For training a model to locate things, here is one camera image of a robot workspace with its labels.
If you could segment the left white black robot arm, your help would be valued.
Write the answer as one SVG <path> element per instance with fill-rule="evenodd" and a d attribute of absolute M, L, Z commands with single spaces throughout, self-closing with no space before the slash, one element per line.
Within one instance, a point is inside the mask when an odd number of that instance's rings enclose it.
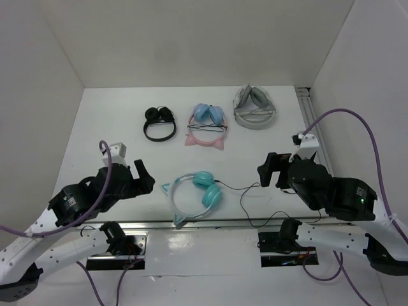
<path fill-rule="evenodd" d="M 152 192 L 154 178 L 142 160 L 134 161 L 139 177 L 132 176 L 129 166 L 113 163 L 100 168 L 95 176 L 63 187 L 40 217 L 17 239 L 1 251 L 1 301 L 15 302 L 29 295 L 39 281 L 50 274 L 89 256 L 112 255 L 131 251 L 119 223 L 108 221 L 70 243 L 55 247 L 64 235 L 81 227 L 100 213 L 107 212 L 118 201 Z"/>

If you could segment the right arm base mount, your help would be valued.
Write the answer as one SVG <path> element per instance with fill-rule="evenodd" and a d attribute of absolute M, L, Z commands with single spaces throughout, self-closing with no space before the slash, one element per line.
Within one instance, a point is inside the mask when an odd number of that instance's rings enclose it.
<path fill-rule="evenodd" d="M 315 247 L 301 247 L 298 244 L 285 244 L 278 239 L 277 232 L 259 232 L 257 247 L 260 251 L 261 266 L 302 266 L 318 265 Z"/>

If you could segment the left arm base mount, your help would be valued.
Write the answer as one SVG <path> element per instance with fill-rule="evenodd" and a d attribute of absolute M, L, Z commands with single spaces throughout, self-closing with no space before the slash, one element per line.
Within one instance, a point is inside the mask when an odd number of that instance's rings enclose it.
<path fill-rule="evenodd" d="M 114 251 L 90 256 L 85 267 L 89 271 L 144 270 L 147 233 L 126 233 L 125 242 Z"/>

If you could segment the teal cat-ear headphones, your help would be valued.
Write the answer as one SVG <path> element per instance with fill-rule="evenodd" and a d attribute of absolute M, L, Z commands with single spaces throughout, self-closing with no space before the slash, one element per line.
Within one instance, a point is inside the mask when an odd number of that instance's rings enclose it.
<path fill-rule="evenodd" d="M 204 207 L 204 211 L 198 214 L 187 214 L 177 208 L 174 201 L 174 193 L 176 187 L 185 180 L 191 180 L 193 185 L 199 189 L 205 191 L 201 204 Z M 173 182 L 166 183 L 161 186 L 162 192 L 167 195 L 168 203 L 173 211 L 173 223 L 174 225 L 180 224 L 188 219 L 197 219 L 209 214 L 213 209 L 217 208 L 222 200 L 221 188 L 216 184 L 214 176 L 207 171 L 199 171 L 195 173 L 186 173 L 180 177 L 177 177 Z"/>

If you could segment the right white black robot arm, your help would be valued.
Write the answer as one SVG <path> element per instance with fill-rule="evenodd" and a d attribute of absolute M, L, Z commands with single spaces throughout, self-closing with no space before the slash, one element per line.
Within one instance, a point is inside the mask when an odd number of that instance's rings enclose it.
<path fill-rule="evenodd" d="M 407 275 L 407 243 L 399 233 L 407 227 L 389 216 L 375 191 L 357 178 L 332 177 L 313 158 L 271 152 L 258 166 L 262 187 L 268 187 L 274 172 L 276 187 L 292 189 L 313 211 L 324 210 L 330 217 L 364 230 L 363 234 L 317 229 L 314 225 L 287 218 L 280 227 L 278 242 L 285 250 L 328 247 L 368 259 L 370 266 L 392 276 Z"/>

